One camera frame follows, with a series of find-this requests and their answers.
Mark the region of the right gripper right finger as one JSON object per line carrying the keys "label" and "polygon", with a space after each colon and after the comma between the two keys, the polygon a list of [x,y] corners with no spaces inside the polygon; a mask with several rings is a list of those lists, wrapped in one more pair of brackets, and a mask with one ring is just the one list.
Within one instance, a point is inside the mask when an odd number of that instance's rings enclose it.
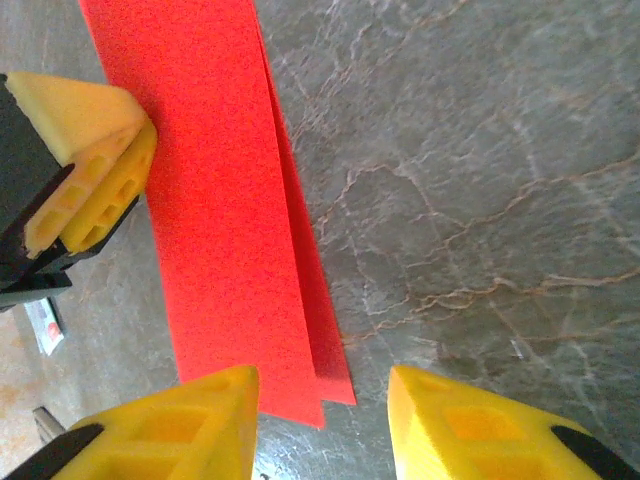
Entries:
{"label": "right gripper right finger", "polygon": [[639,476],[569,419],[417,367],[392,367],[387,411],[399,479]]}

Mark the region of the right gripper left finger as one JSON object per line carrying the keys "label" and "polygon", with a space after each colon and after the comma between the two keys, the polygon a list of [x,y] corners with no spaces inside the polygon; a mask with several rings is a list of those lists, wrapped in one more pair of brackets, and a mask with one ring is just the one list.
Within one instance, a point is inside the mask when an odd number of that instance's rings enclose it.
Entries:
{"label": "right gripper left finger", "polygon": [[249,479],[259,375],[227,368],[86,417],[11,479]]}

